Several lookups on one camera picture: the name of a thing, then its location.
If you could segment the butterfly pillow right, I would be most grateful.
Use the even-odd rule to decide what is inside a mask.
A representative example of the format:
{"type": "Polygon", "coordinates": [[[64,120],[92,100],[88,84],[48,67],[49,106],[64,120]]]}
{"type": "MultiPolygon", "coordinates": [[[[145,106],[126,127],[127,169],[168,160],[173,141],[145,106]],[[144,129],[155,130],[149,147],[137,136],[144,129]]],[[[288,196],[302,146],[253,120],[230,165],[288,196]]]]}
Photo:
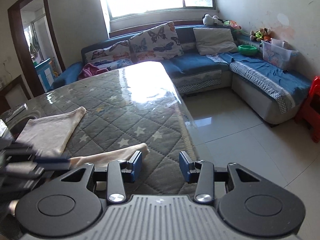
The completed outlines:
{"type": "Polygon", "coordinates": [[[129,39],[138,62],[162,61],[183,56],[173,22],[168,22],[143,31],[129,39]]]}

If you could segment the grey remote control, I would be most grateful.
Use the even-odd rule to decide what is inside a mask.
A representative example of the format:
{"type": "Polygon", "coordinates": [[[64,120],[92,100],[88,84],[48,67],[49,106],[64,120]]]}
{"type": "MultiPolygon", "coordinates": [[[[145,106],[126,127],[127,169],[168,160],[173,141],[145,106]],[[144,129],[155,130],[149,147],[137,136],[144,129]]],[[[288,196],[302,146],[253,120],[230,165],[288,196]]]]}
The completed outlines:
{"type": "Polygon", "coordinates": [[[23,104],[20,107],[18,107],[16,110],[14,110],[7,118],[6,118],[6,122],[9,122],[10,120],[12,120],[15,116],[17,116],[18,114],[20,114],[21,112],[27,110],[27,104],[23,104]]]}

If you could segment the clear plastic storage box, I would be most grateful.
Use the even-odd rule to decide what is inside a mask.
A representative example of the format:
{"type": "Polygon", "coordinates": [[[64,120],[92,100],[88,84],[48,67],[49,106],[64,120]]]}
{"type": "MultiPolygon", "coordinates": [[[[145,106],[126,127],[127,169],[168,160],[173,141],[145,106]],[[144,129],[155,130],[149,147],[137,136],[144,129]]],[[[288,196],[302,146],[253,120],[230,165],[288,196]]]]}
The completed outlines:
{"type": "Polygon", "coordinates": [[[295,64],[299,51],[287,49],[285,42],[282,42],[282,44],[282,46],[278,46],[274,43],[262,41],[263,60],[281,70],[289,70],[295,64]]]}

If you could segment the butterfly pillow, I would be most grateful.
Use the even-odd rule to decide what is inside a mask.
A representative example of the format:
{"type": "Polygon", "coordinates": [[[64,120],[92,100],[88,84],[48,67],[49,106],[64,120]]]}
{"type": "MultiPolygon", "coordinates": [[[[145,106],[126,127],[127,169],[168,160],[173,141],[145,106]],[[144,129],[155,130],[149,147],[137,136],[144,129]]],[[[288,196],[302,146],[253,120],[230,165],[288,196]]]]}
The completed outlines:
{"type": "Polygon", "coordinates": [[[107,48],[89,51],[85,53],[85,63],[108,70],[133,65],[129,41],[120,41],[107,48]]]}
{"type": "Polygon", "coordinates": [[[183,56],[173,22],[168,22],[143,31],[129,39],[138,62],[162,61],[183,56]]]}

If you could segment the cream beige garment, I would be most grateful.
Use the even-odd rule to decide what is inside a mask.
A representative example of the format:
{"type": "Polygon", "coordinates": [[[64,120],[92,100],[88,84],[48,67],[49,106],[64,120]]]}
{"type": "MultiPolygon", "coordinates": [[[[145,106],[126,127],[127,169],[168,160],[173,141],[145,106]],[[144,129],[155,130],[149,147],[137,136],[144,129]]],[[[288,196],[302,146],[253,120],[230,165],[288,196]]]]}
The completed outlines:
{"type": "MultiPolygon", "coordinates": [[[[85,114],[85,107],[79,107],[69,113],[28,120],[16,141],[31,145],[43,157],[60,157],[85,114]]],[[[143,159],[149,154],[147,144],[141,143],[111,152],[71,158],[71,167],[79,167],[85,163],[106,167],[114,160],[129,160],[136,151],[142,153],[143,159]]]]}

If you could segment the red plastic stool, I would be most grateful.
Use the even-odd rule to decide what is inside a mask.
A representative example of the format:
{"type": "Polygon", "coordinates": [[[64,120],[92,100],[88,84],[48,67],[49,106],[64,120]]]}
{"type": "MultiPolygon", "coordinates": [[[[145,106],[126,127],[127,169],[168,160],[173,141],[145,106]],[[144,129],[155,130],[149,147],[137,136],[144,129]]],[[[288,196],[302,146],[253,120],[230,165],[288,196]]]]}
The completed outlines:
{"type": "Polygon", "coordinates": [[[302,103],[295,122],[306,121],[311,126],[311,139],[319,142],[319,76],[316,76],[311,84],[307,98],[302,103]]]}

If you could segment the colourful plush toys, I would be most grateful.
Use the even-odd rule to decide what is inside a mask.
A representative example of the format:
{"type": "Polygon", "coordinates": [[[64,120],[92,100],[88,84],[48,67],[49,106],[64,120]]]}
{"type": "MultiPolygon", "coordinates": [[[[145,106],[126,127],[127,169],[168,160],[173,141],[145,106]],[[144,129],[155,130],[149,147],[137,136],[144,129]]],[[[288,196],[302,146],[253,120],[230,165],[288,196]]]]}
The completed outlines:
{"type": "Polygon", "coordinates": [[[270,42],[271,41],[271,29],[267,28],[260,28],[258,31],[250,32],[249,36],[251,41],[256,41],[256,42],[270,42]]]}

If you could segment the round black induction cooktop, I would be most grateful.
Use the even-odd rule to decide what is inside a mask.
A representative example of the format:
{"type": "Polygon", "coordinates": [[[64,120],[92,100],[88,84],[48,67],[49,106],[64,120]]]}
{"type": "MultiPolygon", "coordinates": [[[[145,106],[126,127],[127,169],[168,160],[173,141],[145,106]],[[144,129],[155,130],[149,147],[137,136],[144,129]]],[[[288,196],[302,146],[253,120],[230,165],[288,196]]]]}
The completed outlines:
{"type": "Polygon", "coordinates": [[[4,123],[7,126],[7,129],[5,130],[2,137],[4,137],[5,139],[17,139],[29,120],[35,120],[40,117],[40,112],[37,110],[24,110],[14,117],[12,117],[12,111],[7,111],[3,113],[1,115],[1,120],[4,121],[4,123]]]}

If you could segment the butterfly pillow left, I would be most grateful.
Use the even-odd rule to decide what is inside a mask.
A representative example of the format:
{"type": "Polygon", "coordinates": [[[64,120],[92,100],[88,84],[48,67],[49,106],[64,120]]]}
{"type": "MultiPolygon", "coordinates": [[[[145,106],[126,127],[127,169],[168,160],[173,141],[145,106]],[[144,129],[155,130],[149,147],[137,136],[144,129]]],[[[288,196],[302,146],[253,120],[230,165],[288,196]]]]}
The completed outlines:
{"type": "Polygon", "coordinates": [[[85,63],[108,70],[133,65],[129,41],[120,41],[107,48],[89,51],[85,53],[85,63]]]}

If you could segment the blue cabinet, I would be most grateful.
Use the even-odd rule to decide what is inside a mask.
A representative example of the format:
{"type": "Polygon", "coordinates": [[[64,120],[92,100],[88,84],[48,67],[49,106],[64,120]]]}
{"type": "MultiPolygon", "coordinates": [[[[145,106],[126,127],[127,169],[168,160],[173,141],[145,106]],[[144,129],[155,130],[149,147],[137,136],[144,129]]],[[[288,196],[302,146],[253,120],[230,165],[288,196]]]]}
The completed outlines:
{"type": "Polygon", "coordinates": [[[49,91],[55,80],[55,75],[52,69],[52,61],[50,58],[35,66],[36,73],[40,80],[40,83],[45,92],[49,91]]]}

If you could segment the grey cushion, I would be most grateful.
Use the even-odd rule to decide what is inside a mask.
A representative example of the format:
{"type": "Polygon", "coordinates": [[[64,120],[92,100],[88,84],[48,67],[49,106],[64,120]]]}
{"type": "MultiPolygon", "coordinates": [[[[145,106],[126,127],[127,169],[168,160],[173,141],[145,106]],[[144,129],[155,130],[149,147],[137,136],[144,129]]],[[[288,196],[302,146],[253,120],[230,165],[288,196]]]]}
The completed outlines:
{"type": "Polygon", "coordinates": [[[194,28],[196,48],[200,55],[234,53],[238,47],[232,32],[227,28],[194,28]]]}

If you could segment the pink magenta cloth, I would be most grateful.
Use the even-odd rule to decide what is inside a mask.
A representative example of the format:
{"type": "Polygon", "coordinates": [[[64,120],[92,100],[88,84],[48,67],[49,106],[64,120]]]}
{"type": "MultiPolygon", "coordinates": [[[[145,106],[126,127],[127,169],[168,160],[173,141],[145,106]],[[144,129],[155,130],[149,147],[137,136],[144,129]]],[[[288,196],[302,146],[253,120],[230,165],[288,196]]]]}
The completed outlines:
{"type": "Polygon", "coordinates": [[[81,72],[79,73],[78,80],[103,74],[105,72],[108,72],[108,69],[106,68],[99,69],[97,66],[94,66],[91,63],[87,63],[86,65],[83,66],[81,72]]]}

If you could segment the green plastic bowl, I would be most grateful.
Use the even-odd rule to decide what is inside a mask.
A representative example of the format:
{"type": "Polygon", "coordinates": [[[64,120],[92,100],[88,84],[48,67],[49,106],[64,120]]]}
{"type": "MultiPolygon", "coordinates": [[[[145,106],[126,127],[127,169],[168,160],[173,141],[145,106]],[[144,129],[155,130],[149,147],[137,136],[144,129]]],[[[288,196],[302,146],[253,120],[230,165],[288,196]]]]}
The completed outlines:
{"type": "Polygon", "coordinates": [[[245,56],[255,56],[258,53],[258,48],[255,46],[242,44],[238,46],[238,52],[245,56]]]}

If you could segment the white black plush toy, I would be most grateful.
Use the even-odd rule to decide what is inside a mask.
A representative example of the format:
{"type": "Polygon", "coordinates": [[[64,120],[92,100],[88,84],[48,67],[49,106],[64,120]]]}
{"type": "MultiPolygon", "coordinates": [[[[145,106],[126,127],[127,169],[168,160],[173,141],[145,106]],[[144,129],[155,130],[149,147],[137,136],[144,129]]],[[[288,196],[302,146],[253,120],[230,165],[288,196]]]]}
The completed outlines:
{"type": "Polygon", "coordinates": [[[202,18],[203,25],[206,26],[214,26],[219,25],[222,26],[224,23],[224,20],[220,19],[218,16],[210,16],[210,14],[205,14],[202,18]]]}

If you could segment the blue sectional sofa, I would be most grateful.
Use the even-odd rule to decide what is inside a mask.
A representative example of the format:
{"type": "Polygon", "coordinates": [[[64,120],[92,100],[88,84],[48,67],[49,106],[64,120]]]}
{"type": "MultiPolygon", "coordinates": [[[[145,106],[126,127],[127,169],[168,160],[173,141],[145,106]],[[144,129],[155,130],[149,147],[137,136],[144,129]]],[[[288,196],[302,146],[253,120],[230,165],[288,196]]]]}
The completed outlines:
{"type": "MultiPolygon", "coordinates": [[[[230,87],[264,121],[272,125],[281,124],[293,118],[306,99],[311,82],[298,72],[280,68],[253,56],[244,56],[238,51],[215,55],[200,55],[196,48],[194,28],[202,25],[176,27],[184,55],[159,62],[172,83],[181,94],[192,94],[204,90],[230,87]]],[[[236,36],[230,27],[236,44],[236,36]]],[[[82,59],[68,67],[52,84],[52,89],[78,80],[85,63],[85,53],[107,48],[117,42],[128,40],[140,33],[131,33],[109,38],[106,41],[87,46],[81,50],[82,59]]],[[[130,46],[133,65],[139,63],[130,46]]]]}

